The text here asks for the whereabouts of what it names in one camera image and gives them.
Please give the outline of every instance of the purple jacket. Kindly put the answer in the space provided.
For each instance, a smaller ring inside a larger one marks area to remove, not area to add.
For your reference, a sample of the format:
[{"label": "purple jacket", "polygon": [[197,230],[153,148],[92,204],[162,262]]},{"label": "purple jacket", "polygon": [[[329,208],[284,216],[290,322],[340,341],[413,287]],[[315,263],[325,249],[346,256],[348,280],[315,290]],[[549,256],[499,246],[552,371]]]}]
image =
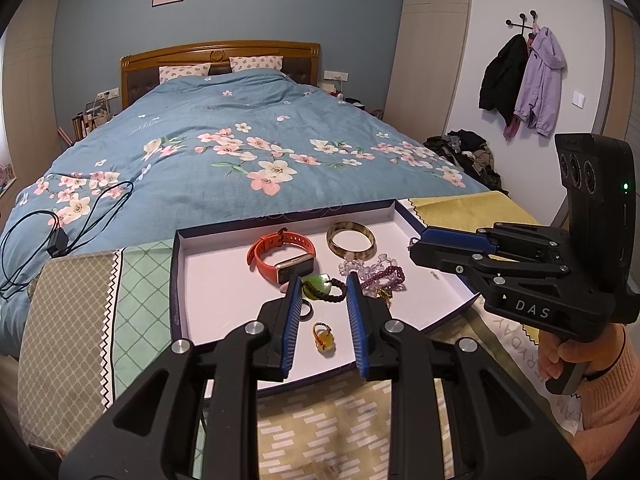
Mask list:
[{"label": "purple jacket", "polygon": [[514,113],[545,137],[553,133],[558,120],[565,64],[558,40],[547,27],[542,28],[531,45]]}]

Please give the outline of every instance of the orange smartwatch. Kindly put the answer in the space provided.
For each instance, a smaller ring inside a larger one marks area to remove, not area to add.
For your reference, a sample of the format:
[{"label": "orange smartwatch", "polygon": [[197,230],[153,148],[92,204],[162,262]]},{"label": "orange smartwatch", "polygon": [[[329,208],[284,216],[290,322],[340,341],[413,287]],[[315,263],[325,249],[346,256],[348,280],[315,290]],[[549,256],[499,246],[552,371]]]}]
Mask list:
[{"label": "orange smartwatch", "polygon": [[[274,266],[262,261],[262,256],[276,247],[282,247],[284,244],[303,248],[306,254],[285,260]],[[251,266],[254,261],[258,272],[265,280],[273,283],[273,285],[283,285],[288,283],[294,274],[306,276],[314,271],[316,248],[306,236],[292,233],[287,231],[286,228],[282,228],[277,233],[261,237],[251,246],[246,255],[247,265]]]}]

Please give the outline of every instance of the gold charm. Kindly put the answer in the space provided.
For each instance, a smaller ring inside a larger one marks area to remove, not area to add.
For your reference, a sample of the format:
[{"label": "gold charm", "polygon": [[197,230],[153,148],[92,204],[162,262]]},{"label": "gold charm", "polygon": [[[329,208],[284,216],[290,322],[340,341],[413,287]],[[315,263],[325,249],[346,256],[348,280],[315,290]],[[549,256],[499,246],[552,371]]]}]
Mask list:
[{"label": "gold charm", "polygon": [[391,308],[391,298],[394,296],[393,292],[388,288],[379,288],[376,291],[376,298],[385,300],[386,307]]},{"label": "gold charm", "polygon": [[334,335],[331,327],[325,323],[316,323],[313,327],[316,348],[321,352],[330,352],[335,347]]}]

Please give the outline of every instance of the patterned pillow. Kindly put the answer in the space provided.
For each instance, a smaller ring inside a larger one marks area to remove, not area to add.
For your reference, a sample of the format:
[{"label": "patterned pillow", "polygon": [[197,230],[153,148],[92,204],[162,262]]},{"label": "patterned pillow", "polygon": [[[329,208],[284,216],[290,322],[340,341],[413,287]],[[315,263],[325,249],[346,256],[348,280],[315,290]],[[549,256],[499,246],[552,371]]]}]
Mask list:
[{"label": "patterned pillow", "polygon": [[233,72],[240,72],[247,68],[282,70],[282,56],[230,57],[229,61]]},{"label": "patterned pillow", "polygon": [[183,66],[161,66],[160,67],[160,84],[166,83],[169,79],[182,77],[185,75],[209,75],[211,63],[203,63],[200,65],[183,65]]}]

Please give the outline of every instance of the pink knit sleeve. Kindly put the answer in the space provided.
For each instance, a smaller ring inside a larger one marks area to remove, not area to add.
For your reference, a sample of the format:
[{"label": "pink knit sleeve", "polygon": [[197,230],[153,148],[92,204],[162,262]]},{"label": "pink knit sleeve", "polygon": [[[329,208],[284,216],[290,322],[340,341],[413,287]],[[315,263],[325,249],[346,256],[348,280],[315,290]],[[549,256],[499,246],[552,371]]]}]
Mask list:
[{"label": "pink knit sleeve", "polygon": [[616,365],[604,376],[585,381],[578,389],[582,397],[582,423],[572,442],[592,478],[613,456],[640,412],[640,364],[633,345],[626,347]]}]

